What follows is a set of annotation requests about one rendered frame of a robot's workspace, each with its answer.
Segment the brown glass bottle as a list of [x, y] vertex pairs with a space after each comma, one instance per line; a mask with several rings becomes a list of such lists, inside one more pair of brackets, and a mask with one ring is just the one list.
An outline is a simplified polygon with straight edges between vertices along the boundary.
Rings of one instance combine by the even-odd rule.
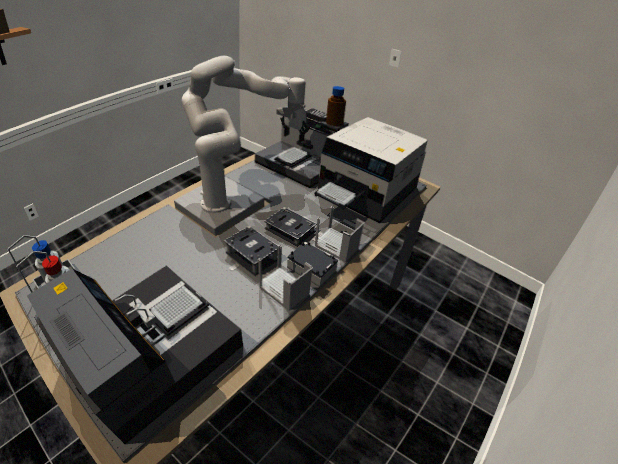
[[326, 123], [331, 126], [342, 126], [344, 124], [344, 115], [346, 108], [346, 100], [343, 102], [331, 101], [328, 99]]

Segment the red bottle cap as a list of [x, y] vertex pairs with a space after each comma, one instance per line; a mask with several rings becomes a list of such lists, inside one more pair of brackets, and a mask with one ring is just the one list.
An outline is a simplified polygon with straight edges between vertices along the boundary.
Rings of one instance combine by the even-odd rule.
[[45, 258], [42, 262], [42, 266], [47, 274], [54, 274], [61, 268], [61, 263], [57, 256], [49, 256], [51, 262]]

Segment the black lab instrument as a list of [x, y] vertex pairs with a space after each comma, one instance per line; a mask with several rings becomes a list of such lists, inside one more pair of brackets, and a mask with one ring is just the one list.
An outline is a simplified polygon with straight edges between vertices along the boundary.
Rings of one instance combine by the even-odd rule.
[[[70, 269], [27, 295], [69, 377], [124, 444], [243, 346], [241, 328], [185, 283], [166, 265], [115, 298], [133, 295], [135, 305], [111, 300], [95, 279]], [[183, 285], [202, 304], [167, 328], [151, 308]], [[135, 308], [149, 317], [127, 316]]]

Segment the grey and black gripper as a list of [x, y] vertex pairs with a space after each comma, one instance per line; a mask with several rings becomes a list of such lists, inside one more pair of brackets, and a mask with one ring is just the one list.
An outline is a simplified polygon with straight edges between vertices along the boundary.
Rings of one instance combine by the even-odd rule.
[[294, 112], [296, 112], [296, 118], [294, 119], [290, 119], [287, 117], [280, 118], [284, 128], [284, 136], [289, 135], [289, 127], [292, 127], [299, 130], [299, 142], [302, 142], [304, 141], [305, 133], [308, 132], [308, 130], [310, 129], [310, 127], [306, 124], [306, 109], [302, 108]]

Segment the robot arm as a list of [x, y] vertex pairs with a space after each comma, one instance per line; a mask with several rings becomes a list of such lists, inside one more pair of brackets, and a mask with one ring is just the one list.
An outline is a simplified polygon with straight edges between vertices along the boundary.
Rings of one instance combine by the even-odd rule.
[[209, 92], [211, 78], [216, 85], [248, 90], [264, 97], [284, 99], [288, 96], [288, 106], [278, 108], [277, 114], [290, 119], [296, 118], [294, 111], [306, 107], [304, 79], [275, 77], [269, 81], [251, 71], [235, 69], [234, 65], [231, 57], [219, 56], [195, 66], [191, 71], [190, 88], [182, 96], [191, 129], [196, 136], [202, 136], [195, 143], [203, 190], [200, 192], [203, 195], [201, 207], [211, 213], [230, 206], [224, 166], [218, 158], [237, 153], [241, 148], [229, 113], [222, 108], [206, 111], [203, 99]]

